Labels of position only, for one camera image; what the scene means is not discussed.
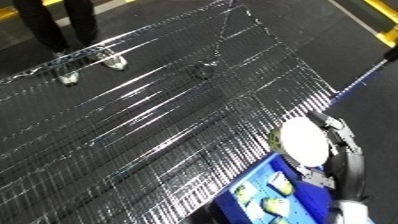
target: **blue tray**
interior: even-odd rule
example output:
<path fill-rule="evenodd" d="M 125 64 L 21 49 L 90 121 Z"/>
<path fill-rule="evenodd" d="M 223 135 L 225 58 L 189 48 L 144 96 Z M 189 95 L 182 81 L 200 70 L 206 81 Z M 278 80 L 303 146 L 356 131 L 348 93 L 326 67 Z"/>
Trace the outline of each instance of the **blue tray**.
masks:
<path fill-rule="evenodd" d="M 294 194 L 284 197 L 267 185 L 270 176 L 282 171 L 295 188 Z M 250 183 L 257 189 L 251 203 L 259 204 L 264 197 L 286 198 L 290 201 L 290 213 L 286 220 L 290 224 L 323 224 L 327 216 L 328 204 L 331 201 L 329 193 L 324 188 L 298 181 L 284 160 L 276 154 L 271 154 L 259 164 L 248 170 L 244 176 L 238 178 L 230 187 L 224 190 L 216 199 L 215 204 L 231 224 L 263 224 L 270 223 L 275 215 L 264 212 L 261 218 L 250 220 L 247 214 L 247 204 L 238 202 L 234 195 L 236 189 L 244 183 Z"/>

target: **shoe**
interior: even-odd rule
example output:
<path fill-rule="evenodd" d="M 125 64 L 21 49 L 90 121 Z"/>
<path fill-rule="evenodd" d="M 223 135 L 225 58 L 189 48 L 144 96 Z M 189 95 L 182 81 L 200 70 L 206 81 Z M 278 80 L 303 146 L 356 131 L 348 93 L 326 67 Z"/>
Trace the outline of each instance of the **shoe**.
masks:
<path fill-rule="evenodd" d="M 111 49 L 105 48 L 103 46 L 95 46 L 92 48 L 93 52 L 91 55 L 87 57 L 93 61 L 101 61 L 101 64 L 116 70 L 123 71 L 127 67 L 127 61 L 124 57 L 115 55 Z"/>
<path fill-rule="evenodd" d="M 72 50 L 66 49 L 62 52 L 54 52 L 54 58 L 60 59 L 61 57 L 72 53 Z M 74 86 L 79 81 L 79 72 L 74 63 L 63 63 L 55 68 L 59 81 L 67 87 Z"/>

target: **white circular object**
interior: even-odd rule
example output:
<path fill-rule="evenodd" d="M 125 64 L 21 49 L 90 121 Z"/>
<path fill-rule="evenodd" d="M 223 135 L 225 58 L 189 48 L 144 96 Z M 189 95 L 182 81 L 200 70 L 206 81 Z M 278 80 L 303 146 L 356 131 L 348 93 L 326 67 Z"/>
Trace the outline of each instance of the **white circular object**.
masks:
<path fill-rule="evenodd" d="M 329 156 L 325 134 L 306 117 L 283 123 L 279 137 L 285 153 L 304 166 L 321 166 Z"/>

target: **floor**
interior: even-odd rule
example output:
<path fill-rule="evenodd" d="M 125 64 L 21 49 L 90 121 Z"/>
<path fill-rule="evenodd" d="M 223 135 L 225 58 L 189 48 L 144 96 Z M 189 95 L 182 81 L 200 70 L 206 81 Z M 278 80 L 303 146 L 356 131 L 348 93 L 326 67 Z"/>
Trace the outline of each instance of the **floor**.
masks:
<path fill-rule="evenodd" d="M 206 1 L 138 0 L 104 12 L 98 20 L 104 35 L 111 37 L 178 15 L 203 2 Z M 386 46 L 327 1 L 245 2 L 254 15 L 336 90 L 369 69 L 387 51 Z M 6 34 L 0 39 L 7 37 L 14 41 L 15 32 L 24 34 L 17 44 L 0 51 L 0 77 L 50 59 L 50 53 L 29 36 L 18 19 L 0 24 L 0 27 L 5 27 L 0 32 Z M 74 39 L 70 27 L 64 27 L 64 31 L 69 39 Z M 76 41 L 72 41 L 72 45 L 80 47 Z M 389 65 L 327 111 L 346 120 L 356 134 L 357 143 L 365 150 L 370 217 L 375 223 L 383 224 L 398 223 L 397 71 L 397 63 Z M 199 212 L 185 222 L 213 221 L 207 218 L 206 212 Z"/>

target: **leg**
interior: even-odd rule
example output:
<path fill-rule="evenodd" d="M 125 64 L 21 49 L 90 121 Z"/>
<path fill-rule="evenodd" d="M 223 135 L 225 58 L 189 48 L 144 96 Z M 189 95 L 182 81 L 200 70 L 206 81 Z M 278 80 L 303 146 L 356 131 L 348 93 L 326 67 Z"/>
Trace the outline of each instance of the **leg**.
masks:
<path fill-rule="evenodd" d="M 41 0 L 14 0 L 14 6 L 39 42 L 54 52 L 61 52 L 68 48 L 61 29 Z"/>
<path fill-rule="evenodd" d="M 84 46 L 100 42 L 94 6 L 91 0 L 64 0 L 77 38 Z"/>

